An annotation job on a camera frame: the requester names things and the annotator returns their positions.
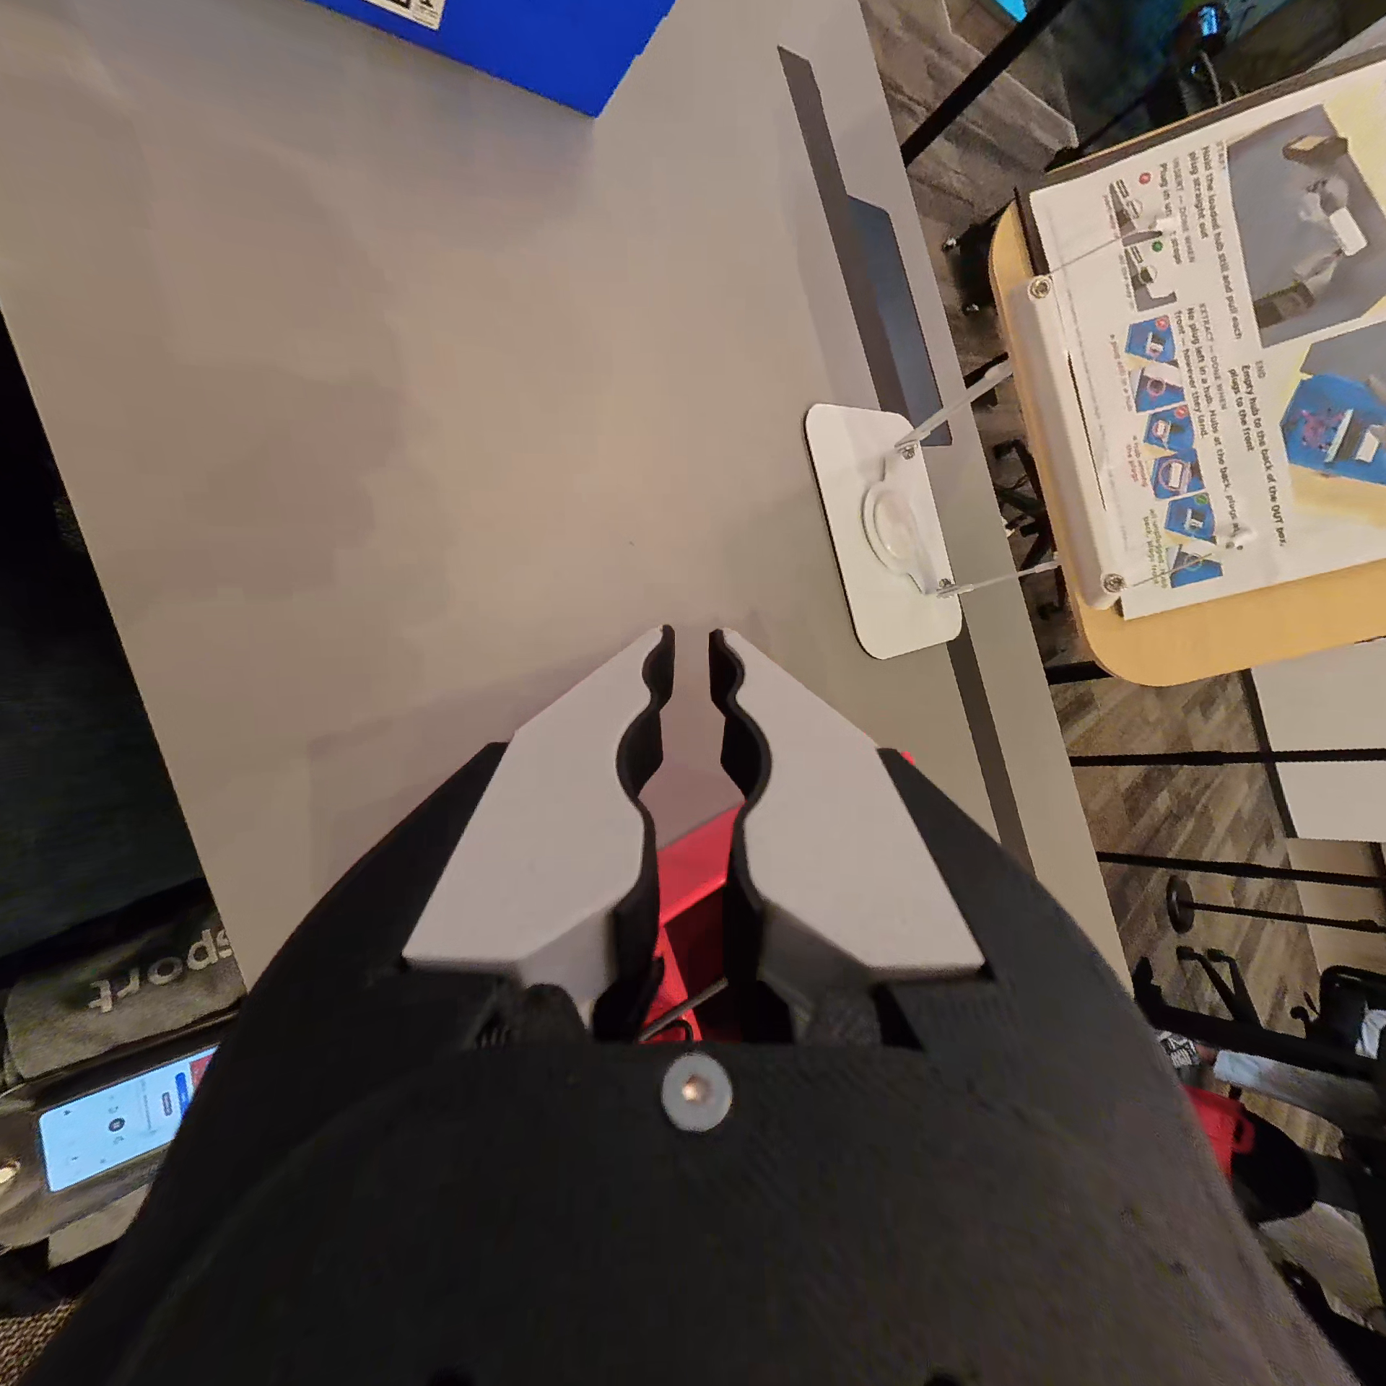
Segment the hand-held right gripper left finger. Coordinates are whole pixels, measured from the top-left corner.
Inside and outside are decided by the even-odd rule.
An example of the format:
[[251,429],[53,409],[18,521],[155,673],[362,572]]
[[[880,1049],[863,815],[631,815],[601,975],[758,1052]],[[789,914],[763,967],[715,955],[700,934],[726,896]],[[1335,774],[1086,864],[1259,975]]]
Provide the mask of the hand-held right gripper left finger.
[[675,635],[650,628],[507,742],[404,945],[426,970],[561,988],[594,1029],[634,1029],[660,891],[640,792],[664,762]]

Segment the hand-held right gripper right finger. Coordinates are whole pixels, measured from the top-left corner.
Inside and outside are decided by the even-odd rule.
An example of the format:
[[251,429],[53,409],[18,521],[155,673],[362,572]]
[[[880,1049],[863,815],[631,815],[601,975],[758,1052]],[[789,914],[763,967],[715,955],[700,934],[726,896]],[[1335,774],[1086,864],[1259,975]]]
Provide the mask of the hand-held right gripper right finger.
[[741,795],[721,955],[743,1029],[809,1029],[837,996],[972,982],[985,957],[876,742],[731,630],[708,637],[721,770]]

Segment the red plastic bin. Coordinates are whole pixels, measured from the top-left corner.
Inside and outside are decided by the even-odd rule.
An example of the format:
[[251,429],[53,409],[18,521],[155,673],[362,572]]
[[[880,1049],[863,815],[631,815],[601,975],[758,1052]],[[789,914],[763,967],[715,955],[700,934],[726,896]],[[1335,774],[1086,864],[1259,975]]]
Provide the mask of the red plastic bin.
[[[908,759],[885,751],[881,755],[890,770],[913,777],[916,788],[929,787]],[[904,983],[880,988],[873,1011],[866,1011],[862,998],[850,1006],[848,996],[837,996],[809,1029],[739,1026],[723,967],[723,886],[736,808],[728,808],[657,853],[660,916],[654,962],[660,978],[655,982],[650,1015],[640,1016],[635,1026],[637,1043],[659,1043],[662,1034],[687,1021],[687,1039],[695,1046],[789,1048],[809,1043],[926,1052],[908,1015],[911,985]]]

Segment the blue plastic bin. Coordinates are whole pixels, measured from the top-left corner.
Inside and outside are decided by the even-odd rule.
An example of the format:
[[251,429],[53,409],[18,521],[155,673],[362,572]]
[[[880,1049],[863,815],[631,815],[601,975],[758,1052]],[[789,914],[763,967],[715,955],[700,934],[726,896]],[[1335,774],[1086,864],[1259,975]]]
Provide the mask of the blue plastic bin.
[[672,1],[320,1],[320,8],[599,117]]

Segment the black light stand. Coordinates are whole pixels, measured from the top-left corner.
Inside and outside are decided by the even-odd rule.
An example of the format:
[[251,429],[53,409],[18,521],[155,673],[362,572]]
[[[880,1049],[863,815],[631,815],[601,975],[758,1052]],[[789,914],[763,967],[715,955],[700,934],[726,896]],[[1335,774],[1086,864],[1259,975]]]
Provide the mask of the black light stand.
[[[1259,747],[1256,751],[1188,751],[1159,752],[1152,755],[1117,754],[1117,755],[1074,755],[1069,762],[1074,769],[1229,769],[1259,767],[1276,782],[1277,772],[1286,765],[1380,765],[1385,760],[1383,749],[1348,749],[1348,751],[1274,751]],[[1254,911],[1239,906],[1205,906],[1193,899],[1183,876],[1215,874],[1223,878],[1244,878],[1256,881],[1291,881],[1304,886],[1325,886],[1340,889],[1368,889],[1378,894],[1385,891],[1383,871],[1375,874],[1353,874],[1343,871],[1310,871],[1300,868],[1274,868],[1259,863],[1238,863],[1229,859],[1172,858],[1157,854],[1132,854],[1099,851],[1097,859],[1122,868],[1140,868],[1165,871],[1172,876],[1167,887],[1167,912],[1172,927],[1187,934],[1193,925],[1193,916],[1200,911],[1234,914],[1239,917],[1258,917],[1266,922],[1297,924],[1304,927],[1324,927],[1333,930],[1357,932],[1365,937],[1383,939],[1383,924],[1371,919],[1347,920],[1337,916],[1309,916],[1291,912]],[[1215,1046],[1225,1051],[1258,1054],[1264,1062],[1276,1062],[1284,1069],[1297,1069],[1314,1074],[1319,1082],[1328,1079],[1340,1085],[1352,1084],[1365,1092],[1363,1104],[1371,1104],[1373,1114],[1363,1118],[1361,1135],[1383,1138],[1383,1041],[1373,1052],[1358,1051],[1361,1024],[1347,1016],[1347,1005],[1338,1010],[1310,1018],[1300,1013],[1309,1024],[1305,1036],[1292,1036],[1264,1028],[1254,1006],[1239,998],[1208,962],[1203,960],[1208,977],[1218,983],[1223,1003],[1229,1008],[1231,1018],[1220,1019],[1198,1013],[1173,1011],[1159,996],[1150,1001],[1155,1021],[1167,1024],[1178,1033],[1198,1031]]]

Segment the wooden display board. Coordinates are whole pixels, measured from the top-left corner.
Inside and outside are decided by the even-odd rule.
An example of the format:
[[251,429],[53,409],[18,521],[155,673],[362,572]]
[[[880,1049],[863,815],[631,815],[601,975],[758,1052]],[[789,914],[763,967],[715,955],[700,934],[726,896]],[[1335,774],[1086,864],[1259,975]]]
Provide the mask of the wooden display board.
[[1101,553],[1079,477],[1081,427],[1071,388],[1060,384],[1056,353],[1046,350],[1053,313],[1027,231],[1031,191],[1015,198],[994,234],[992,289],[1056,554],[1079,632],[1101,666],[1126,681],[1170,686],[1383,635],[1383,559],[1139,620],[1122,619],[1102,599]]

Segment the dark grey bag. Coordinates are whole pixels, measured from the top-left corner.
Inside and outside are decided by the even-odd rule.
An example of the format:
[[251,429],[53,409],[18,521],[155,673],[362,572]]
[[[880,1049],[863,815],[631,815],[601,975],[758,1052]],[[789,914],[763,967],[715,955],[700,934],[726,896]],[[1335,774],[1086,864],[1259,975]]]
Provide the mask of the dark grey bag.
[[223,1016],[248,986],[211,902],[173,906],[4,986],[4,1087]]

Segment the black device with screen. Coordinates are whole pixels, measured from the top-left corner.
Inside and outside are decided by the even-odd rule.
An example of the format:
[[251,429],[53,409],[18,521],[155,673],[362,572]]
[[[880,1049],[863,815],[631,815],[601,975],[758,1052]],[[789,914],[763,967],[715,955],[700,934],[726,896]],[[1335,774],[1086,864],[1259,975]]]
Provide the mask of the black device with screen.
[[45,1191],[73,1191],[162,1153],[218,1048],[218,1039],[203,1038],[170,1054],[122,1059],[50,1087],[35,1115]]

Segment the printed instruction sheet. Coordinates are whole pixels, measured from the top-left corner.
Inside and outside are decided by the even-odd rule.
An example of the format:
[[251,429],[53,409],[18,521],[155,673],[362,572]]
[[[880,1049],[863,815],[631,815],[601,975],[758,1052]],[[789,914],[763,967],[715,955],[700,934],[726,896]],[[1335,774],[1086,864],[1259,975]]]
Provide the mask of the printed instruction sheet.
[[1383,561],[1383,117],[1380,46],[1027,196],[1122,619]]

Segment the black metal post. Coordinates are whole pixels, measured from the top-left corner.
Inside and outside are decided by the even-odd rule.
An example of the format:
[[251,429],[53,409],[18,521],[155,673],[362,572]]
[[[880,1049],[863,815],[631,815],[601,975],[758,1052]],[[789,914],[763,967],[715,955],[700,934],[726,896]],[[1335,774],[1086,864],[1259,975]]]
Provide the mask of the black metal post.
[[1038,1],[987,53],[980,62],[909,132],[899,145],[899,157],[909,168],[946,130],[984,95],[1000,76],[1036,43],[1063,15],[1071,1]]

